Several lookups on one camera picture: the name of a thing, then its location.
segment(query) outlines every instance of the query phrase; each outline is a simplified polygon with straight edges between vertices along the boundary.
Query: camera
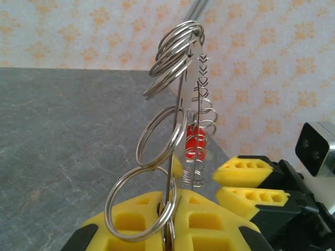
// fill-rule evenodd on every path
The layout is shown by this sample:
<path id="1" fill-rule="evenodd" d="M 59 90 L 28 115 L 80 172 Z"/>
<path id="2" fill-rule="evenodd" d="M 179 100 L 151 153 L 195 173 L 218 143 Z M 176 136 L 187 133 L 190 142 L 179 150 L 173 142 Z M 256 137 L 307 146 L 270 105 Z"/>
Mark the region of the camera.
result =
<path id="1" fill-rule="evenodd" d="M 335 176 L 335 125 L 331 122 L 305 123 L 295 153 L 313 176 Z"/>

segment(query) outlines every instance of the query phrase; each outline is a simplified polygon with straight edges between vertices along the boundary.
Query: yellow foam holder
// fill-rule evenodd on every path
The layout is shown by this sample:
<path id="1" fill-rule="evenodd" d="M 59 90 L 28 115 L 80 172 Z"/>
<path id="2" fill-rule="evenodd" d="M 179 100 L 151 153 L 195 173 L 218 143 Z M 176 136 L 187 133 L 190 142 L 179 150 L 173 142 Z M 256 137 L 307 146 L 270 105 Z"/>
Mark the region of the yellow foam holder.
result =
<path id="1" fill-rule="evenodd" d="M 111 217 L 115 228 L 122 234 L 134 235 L 149 228 L 158 218 L 157 205 L 163 198 L 161 191 L 149 192 L 113 206 Z M 107 229 L 104 213 L 82 224 L 96 224 L 98 230 L 86 251 L 163 251 L 162 231 L 144 241 L 130 243 L 113 236 Z"/>
<path id="2" fill-rule="evenodd" d="M 216 193 L 220 206 L 248 221 L 260 211 L 256 205 L 283 207 L 288 196 L 283 190 L 239 187 L 221 187 Z"/>
<path id="3" fill-rule="evenodd" d="M 175 215 L 174 251 L 250 251 L 239 227 L 259 233 L 257 226 L 214 202 L 182 190 Z"/>
<path id="4" fill-rule="evenodd" d="M 258 187 L 273 172 L 267 162 L 253 158 L 231 158 L 213 174 L 213 180 L 224 187 Z"/>

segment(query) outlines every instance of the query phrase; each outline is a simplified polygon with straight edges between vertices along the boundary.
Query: wire spiral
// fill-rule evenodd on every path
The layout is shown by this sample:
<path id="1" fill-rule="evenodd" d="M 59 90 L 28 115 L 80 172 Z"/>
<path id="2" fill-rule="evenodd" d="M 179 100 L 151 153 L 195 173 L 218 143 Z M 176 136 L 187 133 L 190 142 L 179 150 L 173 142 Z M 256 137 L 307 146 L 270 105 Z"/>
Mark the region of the wire spiral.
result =
<path id="1" fill-rule="evenodd" d="M 194 97 L 192 102 L 197 103 L 198 109 L 193 114 L 192 123 L 188 126 L 190 129 L 190 135 L 186 138 L 185 156 L 188 165 L 193 167 L 184 167 L 183 169 L 183 184 L 191 187 L 203 187 L 203 176 L 202 171 L 205 169 L 203 159 L 206 154 L 207 140 L 212 138 L 216 132 L 215 122 L 218 119 L 218 113 L 213 109 L 213 103 L 207 97 L 209 91 L 207 85 L 209 83 L 207 74 L 207 65 L 205 64 L 208 60 L 206 54 L 200 54 L 198 57 L 200 61 L 199 65 L 199 78 L 197 80 L 197 86 L 194 88 Z M 202 116 L 205 114 L 209 119 L 203 119 Z"/>

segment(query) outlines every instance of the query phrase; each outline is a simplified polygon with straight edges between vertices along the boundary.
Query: gray countertop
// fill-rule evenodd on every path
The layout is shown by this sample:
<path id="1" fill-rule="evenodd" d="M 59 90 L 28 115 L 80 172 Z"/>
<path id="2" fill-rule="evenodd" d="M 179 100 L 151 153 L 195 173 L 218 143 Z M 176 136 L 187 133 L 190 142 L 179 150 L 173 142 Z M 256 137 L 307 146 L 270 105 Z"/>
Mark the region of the gray countertop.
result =
<path id="1" fill-rule="evenodd" d="M 164 90 L 143 91 L 147 72 L 0 69 L 0 249 L 60 250 L 88 218 L 103 211 L 114 183 L 136 167 L 135 149 L 148 122 L 173 105 Z M 144 155 L 155 156 L 171 134 L 167 121 Z M 214 200 L 213 171 L 227 160 L 208 143 L 205 187 Z M 162 190 L 166 177 L 135 177 L 118 202 Z"/>

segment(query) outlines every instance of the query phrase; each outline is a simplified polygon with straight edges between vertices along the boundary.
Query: wallpaper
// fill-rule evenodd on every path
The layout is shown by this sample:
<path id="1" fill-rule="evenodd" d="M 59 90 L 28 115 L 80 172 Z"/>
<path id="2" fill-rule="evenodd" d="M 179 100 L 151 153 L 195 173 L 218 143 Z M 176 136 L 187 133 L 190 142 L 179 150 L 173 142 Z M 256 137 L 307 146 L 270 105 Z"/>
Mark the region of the wallpaper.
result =
<path id="1" fill-rule="evenodd" d="M 139 69 L 191 0 L 0 0 L 0 66 Z"/>
<path id="2" fill-rule="evenodd" d="M 0 0 L 0 66 L 148 70 L 191 0 Z M 216 141 L 289 160 L 306 121 L 335 122 L 335 0 L 212 0 L 205 27 Z"/>
<path id="3" fill-rule="evenodd" d="M 212 1 L 205 26 L 216 141 L 228 156 L 267 155 L 300 169 L 308 121 L 335 122 L 335 1 Z"/>

